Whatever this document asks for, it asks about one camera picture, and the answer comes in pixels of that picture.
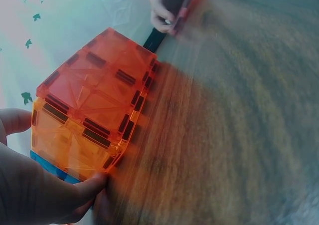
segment hand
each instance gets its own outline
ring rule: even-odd
[[[183,0],[150,0],[151,1],[151,23],[152,25],[162,33],[168,33],[170,31],[170,24],[177,16],[179,9],[183,3]]]
[[[105,174],[75,185],[7,147],[6,137],[31,126],[31,113],[0,110],[0,224],[47,225],[79,221],[105,187]]]

